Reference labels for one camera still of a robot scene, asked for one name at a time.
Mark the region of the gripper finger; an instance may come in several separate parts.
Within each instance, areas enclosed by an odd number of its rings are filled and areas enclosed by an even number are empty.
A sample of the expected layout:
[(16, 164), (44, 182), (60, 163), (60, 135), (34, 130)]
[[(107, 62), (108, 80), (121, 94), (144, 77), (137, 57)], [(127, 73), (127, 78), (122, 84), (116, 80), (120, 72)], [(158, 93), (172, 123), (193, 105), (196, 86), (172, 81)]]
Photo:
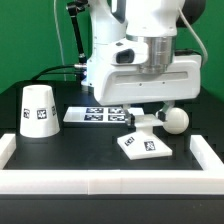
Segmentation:
[(133, 126), (135, 122), (135, 116), (129, 112), (130, 106), (128, 104), (123, 105), (123, 111), (125, 114), (125, 122), (128, 126)]
[(174, 101), (165, 101), (163, 107), (156, 112), (156, 117), (164, 122), (170, 110), (174, 107)]

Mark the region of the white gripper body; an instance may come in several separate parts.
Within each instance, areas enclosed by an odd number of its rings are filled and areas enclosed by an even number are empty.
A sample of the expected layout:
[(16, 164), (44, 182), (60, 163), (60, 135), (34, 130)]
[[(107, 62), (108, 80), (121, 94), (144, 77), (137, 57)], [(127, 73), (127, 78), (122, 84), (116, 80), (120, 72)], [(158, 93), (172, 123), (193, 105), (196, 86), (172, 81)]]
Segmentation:
[(95, 76), (94, 97), (101, 105), (192, 99), (200, 92), (201, 57), (175, 56), (161, 74), (140, 73), (138, 65), (104, 65)]

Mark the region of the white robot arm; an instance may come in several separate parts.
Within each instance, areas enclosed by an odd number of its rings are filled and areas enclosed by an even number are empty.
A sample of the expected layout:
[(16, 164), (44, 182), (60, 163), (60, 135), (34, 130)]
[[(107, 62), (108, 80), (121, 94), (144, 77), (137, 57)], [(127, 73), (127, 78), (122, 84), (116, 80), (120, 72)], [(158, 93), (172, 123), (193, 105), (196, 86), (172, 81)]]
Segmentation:
[(82, 84), (103, 106), (162, 102), (166, 121), (177, 100), (200, 91), (200, 53), (177, 50), (177, 29), (192, 28), (206, 0), (87, 0), (92, 54)]

